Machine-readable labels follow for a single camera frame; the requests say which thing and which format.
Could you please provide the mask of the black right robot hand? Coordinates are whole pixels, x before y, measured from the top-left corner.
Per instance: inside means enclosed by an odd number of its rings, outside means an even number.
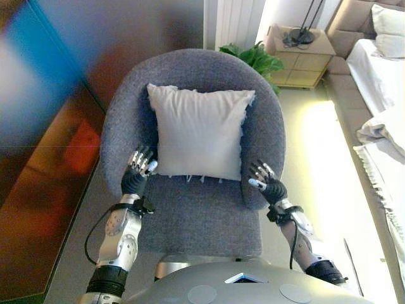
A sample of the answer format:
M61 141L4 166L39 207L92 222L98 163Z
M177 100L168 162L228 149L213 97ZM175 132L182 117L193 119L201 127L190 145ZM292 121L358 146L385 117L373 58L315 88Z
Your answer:
M258 189L269 205L275 205L287 197L287 188L280 181L273 169L265 162L251 162L251 177L248 183Z

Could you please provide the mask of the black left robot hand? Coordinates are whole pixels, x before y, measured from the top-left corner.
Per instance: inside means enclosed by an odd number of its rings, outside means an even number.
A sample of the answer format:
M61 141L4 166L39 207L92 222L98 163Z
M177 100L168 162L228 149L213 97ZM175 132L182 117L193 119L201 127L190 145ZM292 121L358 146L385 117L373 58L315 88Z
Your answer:
M158 161L153 158L154 151L149 146L139 146L130 155L127 167L121 178L121 193L136 194L141 197L147 180L156 170Z

